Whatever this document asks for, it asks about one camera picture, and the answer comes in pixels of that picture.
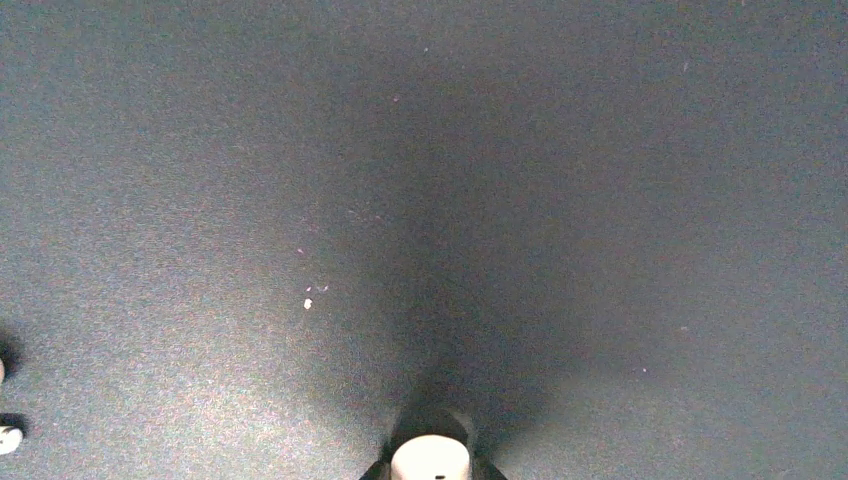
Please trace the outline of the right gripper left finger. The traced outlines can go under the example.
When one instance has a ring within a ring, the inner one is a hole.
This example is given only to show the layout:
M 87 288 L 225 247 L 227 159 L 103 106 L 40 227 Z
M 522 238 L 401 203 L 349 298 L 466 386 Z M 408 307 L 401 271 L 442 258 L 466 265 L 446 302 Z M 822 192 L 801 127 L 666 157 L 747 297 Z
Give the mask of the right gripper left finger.
M 374 462 L 360 477 L 359 480 L 390 480 L 391 466 L 389 461 L 378 460 Z

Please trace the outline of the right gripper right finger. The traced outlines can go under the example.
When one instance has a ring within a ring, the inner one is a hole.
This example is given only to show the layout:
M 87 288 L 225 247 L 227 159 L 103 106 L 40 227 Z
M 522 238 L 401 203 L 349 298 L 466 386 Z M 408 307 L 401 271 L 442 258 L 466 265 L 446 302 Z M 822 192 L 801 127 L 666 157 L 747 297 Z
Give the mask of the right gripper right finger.
M 473 480 L 507 480 L 507 477 L 487 458 L 475 457 L 472 460 Z

